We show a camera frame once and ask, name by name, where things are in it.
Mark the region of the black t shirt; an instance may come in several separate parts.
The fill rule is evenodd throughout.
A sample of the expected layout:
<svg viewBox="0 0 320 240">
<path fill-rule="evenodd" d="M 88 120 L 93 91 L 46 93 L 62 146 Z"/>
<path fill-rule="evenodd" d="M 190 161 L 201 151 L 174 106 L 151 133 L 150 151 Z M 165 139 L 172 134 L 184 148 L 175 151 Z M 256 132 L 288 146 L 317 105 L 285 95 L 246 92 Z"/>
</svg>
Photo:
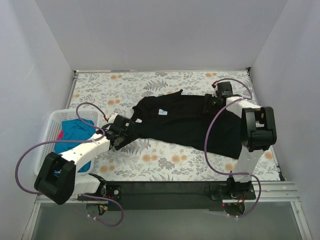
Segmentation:
<svg viewBox="0 0 320 240">
<path fill-rule="evenodd" d="M 209 153 L 238 159 L 242 150 L 241 119 L 231 112 L 223 112 L 205 144 L 207 130 L 217 112 L 204 112 L 204 98 L 184 95 L 181 91 L 142 98 L 133 106 L 131 117 L 138 138 L 206 149 Z"/>
</svg>

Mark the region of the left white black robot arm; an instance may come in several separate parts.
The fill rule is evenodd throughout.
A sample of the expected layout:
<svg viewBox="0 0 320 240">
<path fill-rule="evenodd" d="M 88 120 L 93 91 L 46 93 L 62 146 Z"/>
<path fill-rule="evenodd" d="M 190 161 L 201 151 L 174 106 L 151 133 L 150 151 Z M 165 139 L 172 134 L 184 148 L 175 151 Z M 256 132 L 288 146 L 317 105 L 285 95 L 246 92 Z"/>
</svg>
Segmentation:
<svg viewBox="0 0 320 240">
<path fill-rule="evenodd" d="M 58 205 L 73 195 L 87 194 L 95 200 L 108 195 L 107 182 L 91 171 L 80 172 L 87 163 L 109 150 L 120 150 L 138 138 L 135 123 L 114 114 L 111 122 L 89 139 L 62 153 L 50 152 L 43 160 L 34 188 Z"/>
</svg>

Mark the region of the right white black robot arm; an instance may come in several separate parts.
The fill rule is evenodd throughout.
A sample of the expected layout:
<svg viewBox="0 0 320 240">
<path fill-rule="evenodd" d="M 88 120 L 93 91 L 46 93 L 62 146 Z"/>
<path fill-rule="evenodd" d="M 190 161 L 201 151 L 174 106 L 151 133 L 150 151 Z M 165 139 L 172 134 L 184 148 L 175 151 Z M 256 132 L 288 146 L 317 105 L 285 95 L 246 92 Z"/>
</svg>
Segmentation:
<svg viewBox="0 0 320 240">
<path fill-rule="evenodd" d="M 204 143 L 207 144 L 212 127 L 220 115 L 228 111 L 240 118 L 239 136 L 241 152 L 234 169 L 226 173 L 226 181 L 209 185 L 212 200 L 256 199 L 252 179 L 261 156 L 277 141 L 274 110 L 270 106 L 251 103 L 252 96 L 243 97 L 233 93 L 232 78 L 215 81 L 215 96 L 205 96 L 204 111 L 217 110 L 210 123 Z"/>
</svg>

